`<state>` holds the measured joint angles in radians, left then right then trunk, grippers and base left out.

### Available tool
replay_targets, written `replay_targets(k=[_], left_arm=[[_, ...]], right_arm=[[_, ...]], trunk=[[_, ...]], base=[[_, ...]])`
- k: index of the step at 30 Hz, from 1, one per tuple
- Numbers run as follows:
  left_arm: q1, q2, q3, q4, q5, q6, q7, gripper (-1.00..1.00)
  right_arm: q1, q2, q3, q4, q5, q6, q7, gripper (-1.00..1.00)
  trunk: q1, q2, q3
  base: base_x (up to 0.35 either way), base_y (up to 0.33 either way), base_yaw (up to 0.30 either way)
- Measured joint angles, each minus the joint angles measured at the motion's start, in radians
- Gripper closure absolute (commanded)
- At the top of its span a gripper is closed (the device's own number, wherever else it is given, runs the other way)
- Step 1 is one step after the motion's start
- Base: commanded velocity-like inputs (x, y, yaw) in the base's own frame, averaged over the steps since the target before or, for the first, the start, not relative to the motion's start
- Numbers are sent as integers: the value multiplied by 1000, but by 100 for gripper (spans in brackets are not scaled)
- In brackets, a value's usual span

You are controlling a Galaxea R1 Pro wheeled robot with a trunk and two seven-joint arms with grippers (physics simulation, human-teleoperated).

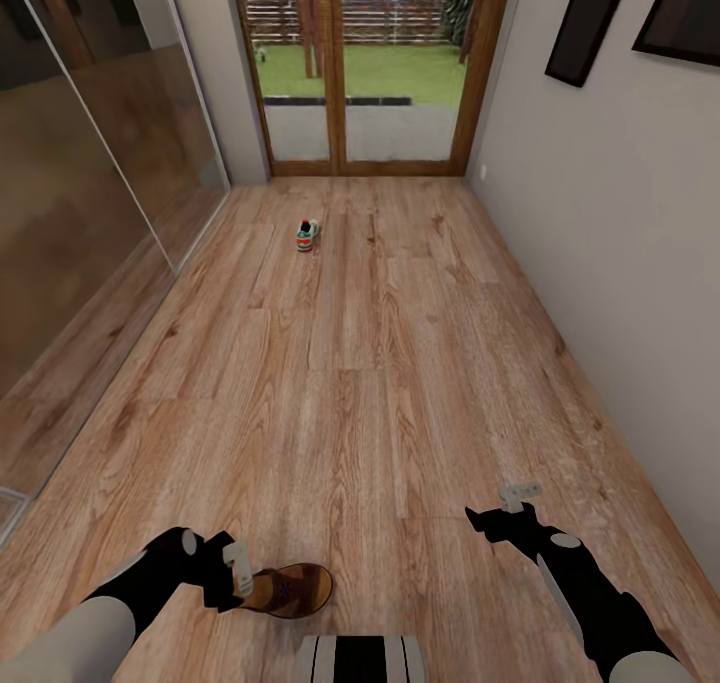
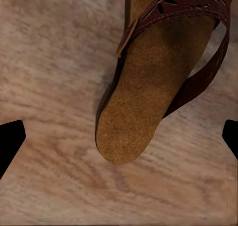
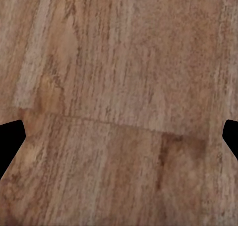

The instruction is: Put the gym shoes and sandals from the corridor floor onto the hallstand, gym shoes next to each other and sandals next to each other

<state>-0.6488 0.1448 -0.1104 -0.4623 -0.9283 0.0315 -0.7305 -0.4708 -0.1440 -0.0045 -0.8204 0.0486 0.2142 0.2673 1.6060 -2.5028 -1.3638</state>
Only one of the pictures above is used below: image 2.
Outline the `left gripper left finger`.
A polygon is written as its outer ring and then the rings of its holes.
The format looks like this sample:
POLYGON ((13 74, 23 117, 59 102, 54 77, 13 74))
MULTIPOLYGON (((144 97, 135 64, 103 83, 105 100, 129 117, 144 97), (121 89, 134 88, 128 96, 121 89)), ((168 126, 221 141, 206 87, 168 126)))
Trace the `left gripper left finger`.
POLYGON ((0 179, 26 138, 21 120, 0 125, 0 179))

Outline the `sandal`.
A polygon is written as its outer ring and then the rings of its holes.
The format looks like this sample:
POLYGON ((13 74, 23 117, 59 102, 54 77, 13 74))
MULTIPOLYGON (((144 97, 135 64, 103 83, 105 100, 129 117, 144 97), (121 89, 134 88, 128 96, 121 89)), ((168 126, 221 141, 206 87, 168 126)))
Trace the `sandal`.
POLYGON ((124 33, 113 81, 99 103, 96 147, 127 164, 151 142, 160 121, 201 94, 226 55, 232 0, 125 0, 124 33), (187 78, 220 22, 227 27, 211 60, 187 78))

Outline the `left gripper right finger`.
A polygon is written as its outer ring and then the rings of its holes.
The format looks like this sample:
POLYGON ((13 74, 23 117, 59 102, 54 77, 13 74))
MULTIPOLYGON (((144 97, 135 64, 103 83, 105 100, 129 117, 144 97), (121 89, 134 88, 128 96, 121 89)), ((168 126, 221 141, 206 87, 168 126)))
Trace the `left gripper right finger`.
POLYGON ((229 119, 226 120, 222 138, 238 159, 238 122, 229 119))

